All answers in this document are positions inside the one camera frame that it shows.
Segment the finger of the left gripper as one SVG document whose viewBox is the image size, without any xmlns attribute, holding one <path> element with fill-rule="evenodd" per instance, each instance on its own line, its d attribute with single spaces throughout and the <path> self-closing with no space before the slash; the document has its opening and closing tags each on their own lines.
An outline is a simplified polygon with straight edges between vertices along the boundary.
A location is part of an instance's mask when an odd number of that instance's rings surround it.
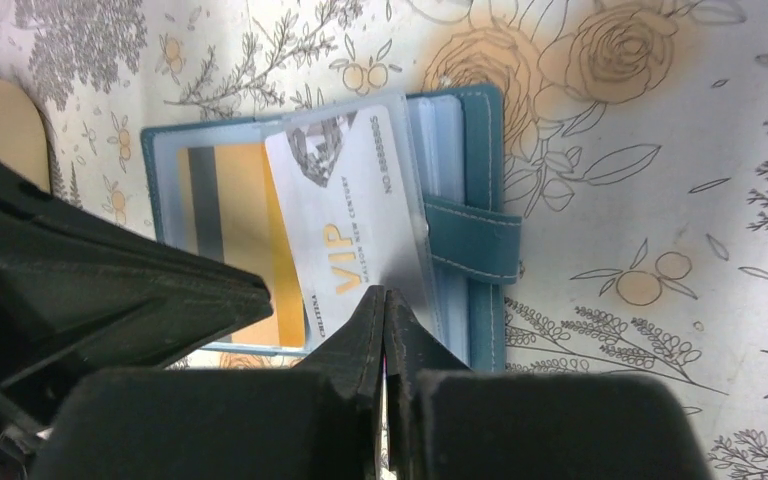
<svg viewBox="0 0 768 480">
<path fill-rule="evenodd" d="M 47 424 L 82 378 L 165 367 L 272 312 L 264 281 L 72 206 L 0 163 L 0 416 Z"/>
</svg>

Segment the blue leather card holder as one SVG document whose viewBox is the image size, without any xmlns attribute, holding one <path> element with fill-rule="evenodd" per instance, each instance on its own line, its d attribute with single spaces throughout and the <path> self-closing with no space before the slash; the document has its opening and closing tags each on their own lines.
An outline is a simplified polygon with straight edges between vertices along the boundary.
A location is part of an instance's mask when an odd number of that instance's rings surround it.
<svg viewBox="0 0 768 480">
<path fill-rule="evenodd" d="M 407 98 L 425 218 L 430 229 L 440 340 L 477 371 L 506 361 L 503 289 L 517 280 L 522 220 L 502 207 L 503 99 L 489 84 Z M 219 190 L 221 147 L 255 147 L 277 117 L 148 127 L 141 143 L 158 240 L 240 264 L 252 229 L 222 225 L 232 200 Z"/>
</svg>

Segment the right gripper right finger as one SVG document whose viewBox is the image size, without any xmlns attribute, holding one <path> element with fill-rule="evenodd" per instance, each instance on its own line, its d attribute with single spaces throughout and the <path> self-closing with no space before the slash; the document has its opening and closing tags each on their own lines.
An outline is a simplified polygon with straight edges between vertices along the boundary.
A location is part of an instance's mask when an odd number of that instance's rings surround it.
<svg viewBox="0 0 768 480">
<path fill-rule="evenodd" d="M 679 403 L 642 376 L 480 373 L 388 291 L 389 460 L 400 479 L 707 479 Z"/>
</svg>

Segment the white VIP credit card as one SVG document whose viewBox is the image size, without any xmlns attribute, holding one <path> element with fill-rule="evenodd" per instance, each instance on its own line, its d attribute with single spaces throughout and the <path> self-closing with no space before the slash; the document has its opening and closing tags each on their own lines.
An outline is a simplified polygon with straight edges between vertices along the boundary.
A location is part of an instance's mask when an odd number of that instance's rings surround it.
<svg viewBox="0 0 768 480">
<path fill-rule="evenodd" d="M 401 291 L 439 335 L 404 98 L 294 115 L 265 149 L 316 342 L 340 329 L 374 285 Z"/>
</svg>

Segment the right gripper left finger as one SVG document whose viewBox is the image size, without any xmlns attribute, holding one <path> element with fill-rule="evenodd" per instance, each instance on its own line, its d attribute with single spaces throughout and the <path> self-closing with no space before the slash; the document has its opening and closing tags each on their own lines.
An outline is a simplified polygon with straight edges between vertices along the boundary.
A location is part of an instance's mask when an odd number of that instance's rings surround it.
<svg viewBox="0 0 768 480">
<path fill-rule="evenodd" d="M 108 369 L 82 380 L 34 479 L 375 479 L 386 291 L 291 368 Z"/>
</svg>

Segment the beige oval tray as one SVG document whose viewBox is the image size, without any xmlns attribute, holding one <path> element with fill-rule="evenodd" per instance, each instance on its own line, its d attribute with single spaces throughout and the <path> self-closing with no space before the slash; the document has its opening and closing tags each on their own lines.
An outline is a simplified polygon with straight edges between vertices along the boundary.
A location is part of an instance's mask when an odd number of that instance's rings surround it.
<svg viewBox="0 0 768 480">
<path fill-rule="evenodd" d="M 19 86 L 0 79 L 0 162 L 40 190 L 51 191 L 42 116 Z"/>
</svg>

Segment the gold striped credit card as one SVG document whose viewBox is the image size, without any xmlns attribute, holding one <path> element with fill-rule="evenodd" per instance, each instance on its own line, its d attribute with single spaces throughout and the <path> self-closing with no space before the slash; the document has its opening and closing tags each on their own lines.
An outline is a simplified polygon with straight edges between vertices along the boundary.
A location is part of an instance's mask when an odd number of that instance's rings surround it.
<svg viewBox="0 0 768 480">
<path fill-rule="evenodd" d="M 182 148 L 177 161 L 186 247 L 260 276 L 271 295 L 272 315 L 230 341 L 304 346 L 301 290 L 263 144 Z"/>
</svg>

